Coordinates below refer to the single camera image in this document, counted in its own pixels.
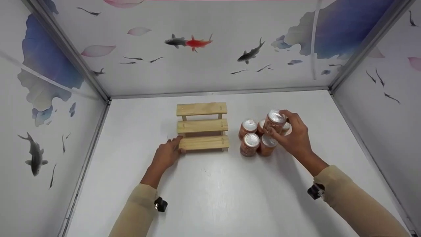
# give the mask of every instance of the beige sleeve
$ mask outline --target beige sleeve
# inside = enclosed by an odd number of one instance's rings
[[[154,219],[157,190],[139,184],[114,223],[109,237],[145,237]]]
[[[314,178],[325,187],[329,204],[360,237],[408,237],[396,218],[336,166]]]

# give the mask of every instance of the hand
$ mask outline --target hand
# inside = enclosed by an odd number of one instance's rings
[[[180,155],[185,153],[183,149],[179,149],[182,138],[182,136],[178,136],[172,140],[168,139],[167,143],[159,145],[150,167],[162,173],[171,167],[180,158]]]
[[[288,110],[281,110],[280,113],[288,117],[292,126],[292,132],[287,136],[282,136],[275,129],[270,128],[268,131],[269,135],[297,159],[313,154],[309,139],[309,129],[301,120],[300,116]]]

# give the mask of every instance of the wooden plank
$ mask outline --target wooden plank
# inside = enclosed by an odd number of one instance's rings
[[[177,133],[222,131],[228,131],[228,122],[225,118],[178,121],[177,123]]]
[[[179,148],[186,151],[228,148],[228,136],[185,137],[180,141]]]
[[[228,113],[225,102],[177,105],[177,116],[208,115]]]

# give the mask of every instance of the white table surface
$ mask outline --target white table surface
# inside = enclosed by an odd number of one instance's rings
[[[176,105],[227,102],[228,152],[187,154],[158,188],[168,202],[149,237],[357,236],[321,199],[312,176],[278,147],[269,158],[244,158],[238,129],[272,108],[297,112],[313,150],[335,164],[403,224],[393,199],[327,91],[113,100],[72,217],[68,237],[108,236],[155,149],[176,136]]]

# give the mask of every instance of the copper can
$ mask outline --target copper can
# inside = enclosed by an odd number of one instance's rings
[[[284,124],[284,127],[282,128],[282,131],[281,131],[281,135],[282,136],[286,136],[287,134],[288,134],[288,132],[289,132],[289,130],[291,129],[291,124],[290,123],[288,123],[288,122],[286,122],[285,124]]]
[[[263,130],[263,125],[264,125],[264,119],[263,120],[261,120],[258,124],[257,124],[257,131],[256,131],[256,134],[259,136],[259,137],[262,137],[263,136],[263,134],[265,133],[264,132],[264,130]]]
[[[276,133],[281,133],[287,121],[287,117],[280,113],[280,110],[271,110],[266,116],[263,128],[269,131],[270,127],[273,127]]]
[[[241,123],[238,138],[242,140],[247,133],[255,133],[256,131],[257,123],[252,119],[246,119]]]
[[[259,136],[255,133],[247,133],[240,145],[240,154],[245,157],[252,157],[260,145]]]
[[[257,149],[257,153],[261,156],[270,156],[276,148],[276,145],[278,145],[278,142],[275,139],[268,134],[263,134],[260,139],[260,146],[259,149]]]

